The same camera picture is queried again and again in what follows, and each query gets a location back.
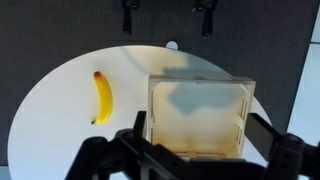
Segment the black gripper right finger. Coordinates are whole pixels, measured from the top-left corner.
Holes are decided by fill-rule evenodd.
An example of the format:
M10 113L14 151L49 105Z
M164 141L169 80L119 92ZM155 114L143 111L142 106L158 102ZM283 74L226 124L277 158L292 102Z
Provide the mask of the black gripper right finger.
M245 135L260 155L269 161L274 141L280 133L257 113L249 113L246 120Z

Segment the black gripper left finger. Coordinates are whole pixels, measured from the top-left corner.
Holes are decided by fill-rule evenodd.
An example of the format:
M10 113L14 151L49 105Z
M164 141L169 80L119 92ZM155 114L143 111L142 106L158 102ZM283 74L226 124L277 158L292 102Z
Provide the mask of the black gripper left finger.
M146 121L146 112L139 111L137 113L136 120L133 126L133 132L135 135L142 138L146 137L145 121Z

